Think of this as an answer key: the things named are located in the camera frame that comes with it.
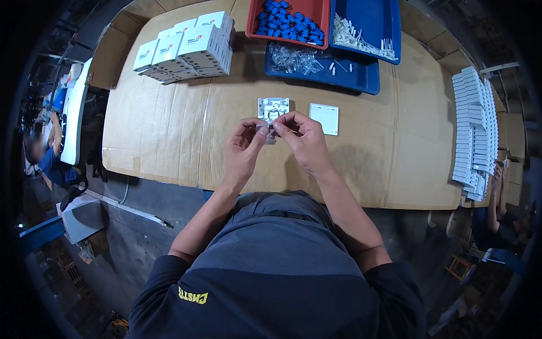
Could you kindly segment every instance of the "blue shirt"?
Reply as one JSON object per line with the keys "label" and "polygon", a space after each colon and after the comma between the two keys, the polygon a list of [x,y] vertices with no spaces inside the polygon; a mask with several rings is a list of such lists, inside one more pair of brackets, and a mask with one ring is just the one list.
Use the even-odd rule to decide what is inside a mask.
{"label": "blue shirt", "polygon": [[65,162],[55,157],[55,151],[47,145],[45,156],[38,163],[41,171],[57,185],[73,185],[77,183],[77,172]]}
{"label": "blue shirt", "polygon": [[362,274],[306,193],[250,193],[190,266],[156,259],[130,315],[133,338],[423,338],[407,263]]}

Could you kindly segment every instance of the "table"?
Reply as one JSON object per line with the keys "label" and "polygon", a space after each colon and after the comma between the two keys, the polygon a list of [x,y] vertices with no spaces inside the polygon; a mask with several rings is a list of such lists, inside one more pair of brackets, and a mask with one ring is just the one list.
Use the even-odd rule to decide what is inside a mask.
{"label": "table", "polygon": [[[235,11],[213,0],[151,18],[128,53],[107,105],[102,156],[110,171],[215,190],[223,175],[221,142],[257,99],[289,97],[308,114],[310,103],[339,107],[339,135],[326,136],[332,159],[363,207],[455,209],[460,188],[451,181],[455,105],[451,75],[412,37],[403,34],[401,64],[380,62],[380,93],[351,96],[286,84],[263,72],[265,40],[237,34],[229,76],[161,86],[137,76],[138,47],[176,22],[211,11]],[[231,13],[236,30],[243,15]],[[303,189],[323,201],[316,181],[280,140],[265,146],[244,191]]]}
{"label": "table", "polygon": [[66,114],[66,135],[64,136],[64,149],[60,154],[60,161],[70,165],[79,163],[80,144],[81,144],[81,123],[83,120],[83,109],[87,97],[88,68],[91,65],[92,58],[85,62],[81,75],[75,82],[73,88],[68,88],[62,113]]}

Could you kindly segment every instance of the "stacked white boxes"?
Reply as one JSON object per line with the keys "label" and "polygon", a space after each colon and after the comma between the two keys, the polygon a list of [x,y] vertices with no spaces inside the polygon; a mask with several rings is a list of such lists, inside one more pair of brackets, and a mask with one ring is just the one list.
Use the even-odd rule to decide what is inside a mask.
{"label": "stacked white boxes", "polygon": [[229,75],[233,25],[234,21],[224,11],[180,22],[159,33],[160,38],[154,40],[157,46],[152,62],[145,60],[144,65],[140,65],[141,62],[134,64],[134,71],[158,80],[162,85]]}
{"label": "stacked white boxes", "polygon": [[474,67],[452,76],[457,114],[455,165],[452,179],[463,184],[463,195],[486,197],[489,175],[497,159],[498,129],[491,85]]}

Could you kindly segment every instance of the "wooden stool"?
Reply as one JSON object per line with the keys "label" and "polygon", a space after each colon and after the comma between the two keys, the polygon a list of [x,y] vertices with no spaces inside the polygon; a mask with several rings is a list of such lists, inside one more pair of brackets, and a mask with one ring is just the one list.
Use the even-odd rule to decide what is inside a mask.
{"label": "wooden stool", "polygon": [[[459,279],[460,282],[463,282],[463,280],[465,280],[465,278],[467,277],[470,269],[472,268],[472,264],[466,261],[465,259],[456,256],[455,254],[452,255],[452,257],[454,257],[454,260],[451,262],[450,267],[445,267],[445,268],[448,272],[453,274],[454,277]],[[465,271],[463,273],[457,270],[458,268],[461,268],[461,266],[465,267]]]}

